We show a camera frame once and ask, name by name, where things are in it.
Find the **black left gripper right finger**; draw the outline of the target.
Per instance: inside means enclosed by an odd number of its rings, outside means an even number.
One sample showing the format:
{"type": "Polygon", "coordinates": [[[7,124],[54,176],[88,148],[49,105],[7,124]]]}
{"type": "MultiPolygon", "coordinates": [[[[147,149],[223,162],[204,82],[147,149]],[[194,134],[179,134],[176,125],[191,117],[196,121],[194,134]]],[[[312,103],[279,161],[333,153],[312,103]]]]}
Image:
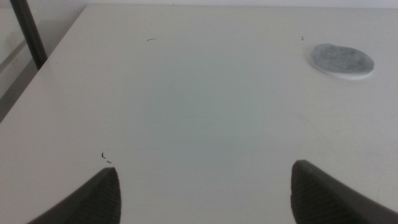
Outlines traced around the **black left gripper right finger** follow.
{"type": "Polygon", "coordinates": [[[397,223],[397,212],[306,160],[292,166],[290,206],[296,223],[397,223]]]}

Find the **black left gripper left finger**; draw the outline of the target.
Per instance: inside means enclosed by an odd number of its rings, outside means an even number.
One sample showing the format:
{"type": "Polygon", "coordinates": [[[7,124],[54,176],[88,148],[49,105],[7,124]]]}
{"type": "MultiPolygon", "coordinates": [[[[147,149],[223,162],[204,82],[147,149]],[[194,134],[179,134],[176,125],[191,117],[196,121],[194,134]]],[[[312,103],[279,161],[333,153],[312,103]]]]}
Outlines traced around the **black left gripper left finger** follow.
{"type": "Polygon", "coordinates": [[[107,167],[30,223],[119,224],[120,221],[119,177],[115,168],[107,167]]]}

